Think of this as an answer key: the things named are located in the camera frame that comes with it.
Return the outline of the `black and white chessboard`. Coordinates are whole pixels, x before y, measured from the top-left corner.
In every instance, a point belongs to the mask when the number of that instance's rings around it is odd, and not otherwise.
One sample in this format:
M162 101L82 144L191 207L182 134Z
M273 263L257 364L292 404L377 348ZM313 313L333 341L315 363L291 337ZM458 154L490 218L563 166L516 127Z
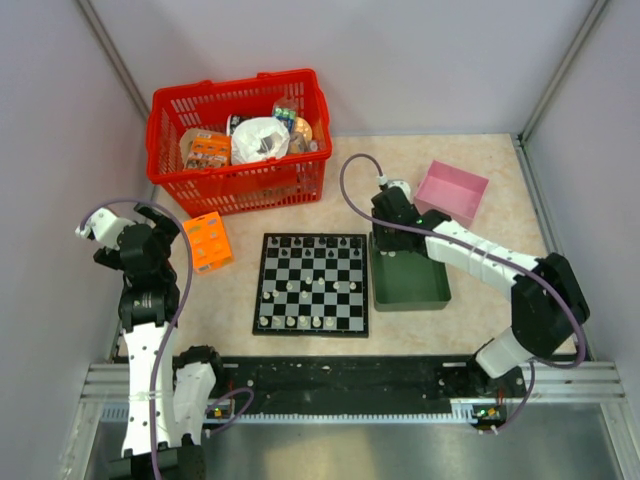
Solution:
M266 233L252 333L367 338L367 237Z

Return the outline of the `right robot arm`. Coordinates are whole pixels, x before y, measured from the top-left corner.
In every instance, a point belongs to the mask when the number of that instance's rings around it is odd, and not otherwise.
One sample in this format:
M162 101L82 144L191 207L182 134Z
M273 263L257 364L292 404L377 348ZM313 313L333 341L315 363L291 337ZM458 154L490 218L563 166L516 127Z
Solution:
M476 394L498 389L519 364L548 360L583 325L590 309L569 261L522 254L488 241L451 216L420 213L396 183L372 199L373 239L386 253L417 253L468 273L511 303L511 325L473 355L466 380Z

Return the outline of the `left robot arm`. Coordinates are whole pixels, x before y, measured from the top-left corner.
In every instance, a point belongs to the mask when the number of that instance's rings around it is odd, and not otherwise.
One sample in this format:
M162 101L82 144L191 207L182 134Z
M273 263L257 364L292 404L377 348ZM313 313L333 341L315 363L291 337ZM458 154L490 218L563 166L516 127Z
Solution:
M118 303L128 352L128 423L112 479L202 479L199 436L208 396L220 394L227 374L210 346L178 358L171 349L188 290L177 285L171 244L185 233L165 208L133 203L145 222L120 217L105 202L80 222L76 234L99 243L94 261L119 271Z

